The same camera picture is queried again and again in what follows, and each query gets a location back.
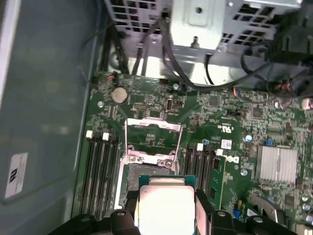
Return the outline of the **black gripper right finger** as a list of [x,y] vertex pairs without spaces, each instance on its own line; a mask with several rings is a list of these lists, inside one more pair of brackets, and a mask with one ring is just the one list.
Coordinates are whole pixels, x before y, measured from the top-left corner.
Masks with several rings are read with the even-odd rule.
[[282,225],[260,215],[241,222],[226,211],[215,210],[201,189],[195,191],[196,225],[201,235],[290,235]]

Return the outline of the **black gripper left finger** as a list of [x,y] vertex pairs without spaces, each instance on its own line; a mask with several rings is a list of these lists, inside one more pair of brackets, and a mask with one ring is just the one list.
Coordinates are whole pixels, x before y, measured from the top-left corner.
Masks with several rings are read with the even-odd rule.
[[139,191],[129,191],[123,209],[114,210],[108,217],[97,220],[94,215],[81,214],[73,217],[50,232],[51,235],[138,235],[134,214]]

